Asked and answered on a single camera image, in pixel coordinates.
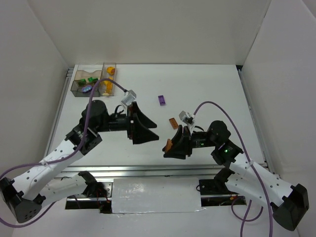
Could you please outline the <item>brown lego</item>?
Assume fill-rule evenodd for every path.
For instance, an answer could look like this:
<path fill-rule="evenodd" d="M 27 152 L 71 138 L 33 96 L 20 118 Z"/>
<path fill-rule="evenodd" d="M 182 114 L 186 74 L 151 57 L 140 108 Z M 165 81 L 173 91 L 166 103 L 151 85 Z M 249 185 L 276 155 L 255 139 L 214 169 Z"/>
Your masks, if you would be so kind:
<path fill-rule="evenodd" d="M 165 146 L 165 152 L 168 152 L 171 148 L 172 148 L 172 140 L 171 139 L 167 139 L 167 143 L 166 143 L 166 146 Z"/>

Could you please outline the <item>brown lego tile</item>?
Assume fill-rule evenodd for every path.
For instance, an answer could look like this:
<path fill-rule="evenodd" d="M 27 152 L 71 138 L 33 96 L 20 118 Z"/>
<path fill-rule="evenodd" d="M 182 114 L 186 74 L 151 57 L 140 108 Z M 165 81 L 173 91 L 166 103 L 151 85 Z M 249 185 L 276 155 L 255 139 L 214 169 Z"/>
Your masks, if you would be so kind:
<path fill-rule="evenodd" d="M 179 125 L 178 125 L 175 118 L 170 118 L 169 122 L 170 122 L 170 125 L 172 126 L 173 129 L 178 129 Z"/>

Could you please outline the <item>purple lego plate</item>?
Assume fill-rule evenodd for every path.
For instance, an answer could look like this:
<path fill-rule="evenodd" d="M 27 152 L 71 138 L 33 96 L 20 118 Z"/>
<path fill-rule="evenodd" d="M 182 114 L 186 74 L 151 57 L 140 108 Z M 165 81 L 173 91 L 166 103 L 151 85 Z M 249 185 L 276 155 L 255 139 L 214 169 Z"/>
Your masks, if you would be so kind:
<path fill-rule="evenodd" d="M 163 95 L 159 95 L 158 96 L 158 101 L 159 101 L 160 106 L 165 106 L 166 105 L 165 98 L 164 98 Z"/>

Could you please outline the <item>orange lego brick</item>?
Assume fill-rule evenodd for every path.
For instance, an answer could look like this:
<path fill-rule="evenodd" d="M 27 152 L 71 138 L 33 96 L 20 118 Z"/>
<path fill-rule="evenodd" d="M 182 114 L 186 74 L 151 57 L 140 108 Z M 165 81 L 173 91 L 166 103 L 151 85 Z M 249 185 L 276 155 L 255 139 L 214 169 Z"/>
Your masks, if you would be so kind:
<path fill-rule="evenodd" d="M 107 67 L 106 72 L 110 75 L 114 75 L 115 74 L 115 67 Z"/>

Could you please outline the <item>purple round lego piece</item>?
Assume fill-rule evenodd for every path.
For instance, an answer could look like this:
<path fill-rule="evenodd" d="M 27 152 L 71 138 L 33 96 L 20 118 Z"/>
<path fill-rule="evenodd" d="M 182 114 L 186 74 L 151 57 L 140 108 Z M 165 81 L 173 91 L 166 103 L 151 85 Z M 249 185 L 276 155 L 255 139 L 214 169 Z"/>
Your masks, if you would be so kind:
<path fill-rule="evenodd" d="M 92 90 L 93 86 L 92 85 L 86 85 L 81 89 L 81 92 L 83 94 L 87 94 Z"/>

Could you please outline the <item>small green lego brick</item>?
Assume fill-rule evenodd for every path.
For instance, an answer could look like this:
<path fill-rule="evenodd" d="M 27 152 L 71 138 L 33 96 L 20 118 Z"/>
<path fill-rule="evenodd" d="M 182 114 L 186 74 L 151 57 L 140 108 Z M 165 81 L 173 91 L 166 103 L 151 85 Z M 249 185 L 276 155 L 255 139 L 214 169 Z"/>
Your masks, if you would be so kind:
<path fill-rule="evenodd" d="M 93 78 L 93 77 L 88 78 L 89 83 L 96 83 L 97 81 L 98 81 L 98 78 Z"/>

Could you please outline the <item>yellow green lego stack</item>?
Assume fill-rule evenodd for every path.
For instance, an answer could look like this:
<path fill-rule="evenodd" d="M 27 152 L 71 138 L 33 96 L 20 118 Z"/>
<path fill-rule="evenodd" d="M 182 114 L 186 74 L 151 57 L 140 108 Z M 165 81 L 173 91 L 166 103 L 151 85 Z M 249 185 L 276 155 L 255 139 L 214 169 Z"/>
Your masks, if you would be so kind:
<path fill-rule="evenodd" d="M 105 92 L 106 93 L 112 93 L 112 90 L 113 90 L 113 84 L 110 83 L 110 82 L 106 83 L 106 90 L 105 90 Z"/>

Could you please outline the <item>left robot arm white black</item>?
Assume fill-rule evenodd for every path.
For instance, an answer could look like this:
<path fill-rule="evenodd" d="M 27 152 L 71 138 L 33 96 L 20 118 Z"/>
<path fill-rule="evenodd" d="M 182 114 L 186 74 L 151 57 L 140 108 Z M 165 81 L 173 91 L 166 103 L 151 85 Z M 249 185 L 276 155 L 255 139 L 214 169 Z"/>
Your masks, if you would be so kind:
<path fill-rule="evenodd" d="M 136 102 L 127 106 L 126 114 L 109 114 L 105 103 L 93 100 L 82 112 L 82 117 L 57 146 L 39 163 L 13 178 L 0 177 L 0 194 L 18 222 L 24 227 L 47 205 L 63 198 L 83 195 L 88 198 L 107 198 L 103 183 L 88 171 L 61 180 L 55 177 L 66 167 L 83 158 L 102 142 L 101 132 L 126 131 L 134 145 L 157 141 L 159 136 L 151 130 L 157 125 L 144 115 Z"/>

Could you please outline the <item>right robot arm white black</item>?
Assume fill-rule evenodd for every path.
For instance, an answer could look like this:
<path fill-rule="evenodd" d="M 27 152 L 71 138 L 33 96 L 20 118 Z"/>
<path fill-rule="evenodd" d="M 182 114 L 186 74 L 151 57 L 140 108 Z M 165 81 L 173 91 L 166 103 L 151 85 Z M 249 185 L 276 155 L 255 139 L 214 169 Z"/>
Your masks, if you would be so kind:
<path fill-rule="evenodd" d="M 187 126 L 179 126 L 162 149 L 163 156 L 185 159 L 193 149 L 213 147 L 211 156 L 218 165 L 224 166 L 214 178 L 217 188 L 238 193 L 262 206 L 268 205 L 273 219 L 283 228 L 294 231 L 309 209 L 307 189 L 282 180 L 247 158 L 229 139 L 230 135 L 220 120 L 213 121 L 206 132 L 191 133 Z"/>

